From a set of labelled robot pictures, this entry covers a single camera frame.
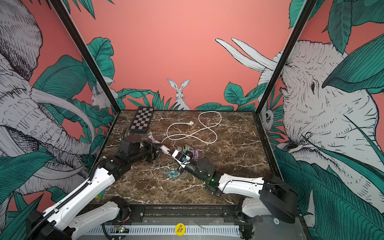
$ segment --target checkered pattern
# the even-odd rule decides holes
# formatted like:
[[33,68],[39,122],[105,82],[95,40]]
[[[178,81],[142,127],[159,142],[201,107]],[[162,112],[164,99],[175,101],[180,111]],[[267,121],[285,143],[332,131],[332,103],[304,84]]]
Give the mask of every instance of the checkered pattern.
[[152,114],[153,108],[139,107],[136,117],[131,125],[131,129],[146,129],[151,121]]

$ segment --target brown marble surface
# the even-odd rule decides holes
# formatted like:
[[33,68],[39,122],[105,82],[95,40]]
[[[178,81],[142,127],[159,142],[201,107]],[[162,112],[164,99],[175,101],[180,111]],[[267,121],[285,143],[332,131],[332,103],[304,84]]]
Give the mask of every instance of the brown marble surface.
[[[119,119],[107,140],[101,156],[109,156],[119,145],[119,138],[125,125],[130,125],[135,111],[122,111]],[[186,124],[173,125],[169,135],[177,133],[190,134],[203,126],[198,121],[197,111],[156,111],[150,129],[153,137],[162,141],[166,137],[168,126],[175,122],[193,121],[192,126]],[[217,170],[239,177],[261,177],[270,173],[265,153],[258,136],[256,125],[249,112],[221,112],[222,120],[219,126],[212,128],[218,135],[213,144],[206,144],[188,137],[179,141],[166,139],[164,144],[173,151],[176,146],[188,143],[199,150],[199,158],[207,157],[212,160]],[[215,113],[201,115],[201,121],[212,126],[218,123],[220,117]],[[215,139],[214,133],[205,129],[195,134],[206,142]],[[160,154],[161,169],[175,163],[175,160],[163,153]],[[172,166],[167,170],[176,170]],[[240,198],[236,194],[223,194],[216,197],[204,189],[204,184],[188,174],[184,179],[179,177],[168,179],[159,171],[159,159],[152,164],[139,162],[125,173],[112,186],[108,187],[103,198],[94,199],[92,203],[105,203],[114,196],[123,197],[126,201],[137,204],[237,204]]]

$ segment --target white rabbit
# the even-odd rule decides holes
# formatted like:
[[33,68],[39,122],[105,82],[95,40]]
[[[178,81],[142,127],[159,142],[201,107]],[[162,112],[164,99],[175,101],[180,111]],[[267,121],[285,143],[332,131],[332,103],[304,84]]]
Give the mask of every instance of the white rabbit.
[[176,105],[175,106],[179,105],[178,110],[191,110],[185,104],[185,102],[183,100],[184,99],[183,88],[185,88],[189,84],[190,80],[189,79],[184,80],[183,83],[181,84],[180,88],[177,87],[177,84],[173,80],[171,80],[169,78],[167,78],[167,80],[169,82],[169,85],[173,89],[176,90]]
[[[109,83],[113,83],[113,80],[109,77],[103,76],[104,81],[109,85]],[[118,94],[116,91],[111,89],[109,87],[109,90],[112,93],[112,96],[114,98],[118,97]],[[92,106],[98,106],[101,108],[111,108],[111,102],[108,100],[107,96],[105,95],[104,91],[101,88],[101,85],[96,82],[96,88],[95,86],[92,87]]]

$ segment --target yellow round label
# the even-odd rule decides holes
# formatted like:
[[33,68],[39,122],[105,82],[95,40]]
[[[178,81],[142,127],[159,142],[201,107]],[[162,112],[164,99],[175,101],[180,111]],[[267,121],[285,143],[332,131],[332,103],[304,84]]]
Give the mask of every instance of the yellow round label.
[[185,225],[182,223],[179,223],[176,225],[175,232],[177,235],[182,236],[185,233]]

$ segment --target white cable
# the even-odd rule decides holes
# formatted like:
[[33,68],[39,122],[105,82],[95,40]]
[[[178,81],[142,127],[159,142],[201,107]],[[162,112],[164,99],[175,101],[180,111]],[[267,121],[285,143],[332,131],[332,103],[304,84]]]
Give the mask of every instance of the white cable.
[[[202,115],[202,114],[204,114],[204,113],[217,113],[217,114],[220,116],[220,121],[219,121],[216,125],[207,127],[207,126],[204,125],[204,124],[201,122],[201,120],[200,120],[200,115]],[[168,136],[168,130],[169,130],[169,128],[172,127],[172,126],[175,125],[175,124],[187,124],[187,125],[193,125],[193,122],[192,122],[192,121],[190,121],[190,122],[176,122],[176,123],[172,123],[171,125],[169,125],[169,127],[168,127],[168,129],[167,129],[167,132],[166,132],[167,137],[164,138],[163,141],[161,141],[161,143],[163,143],[164,140],[166,140],[167,138],[169,138],[170,140],[174,140],[174,141],[175,141],[175,140],[181,140],[181,139],[184,139],[184,138],[187,138],[187,137],[194,137],[194,138],[196,138],[196,139],[198,139],[198,140],[200,140],[200,141],[202,141],[202,142],[204,142],[204,143],[206,143],[206,144],[212,144],[212,143],[216,142],[216,140],[217,140],[217,134],[216,134],[215,131],[213,131],[211,128],[212,128],[212,127],[216,127],[217,125],[220,124],[221,119],[222,119],[221,114],[220,114],[219,112],[216,112],[216,111],[207,111],[207,112],[200,113],[198,119],[199,119],[199,122],[201,123],[201,125],[204,126],[204,128],[202,128],[202,129],[200,129],[200,130],[197,130],[196,132],[191,133],[191,134],[173,134],[173,135]],[[215,139],[213,142],[205,142],[204,140],[201,140],[200,138],[198,138],[198,137],[196,137],[196,136],[193,136],[195,133],[200,132],[201,130],[204,130],[204,129],[209,129],[210,131],[212,131],[212,132],[215,134],[216,139]],[[184,137],[181,137],[181,138],[171,138],[171,137],[173,137],[173,136],[184,136]]]

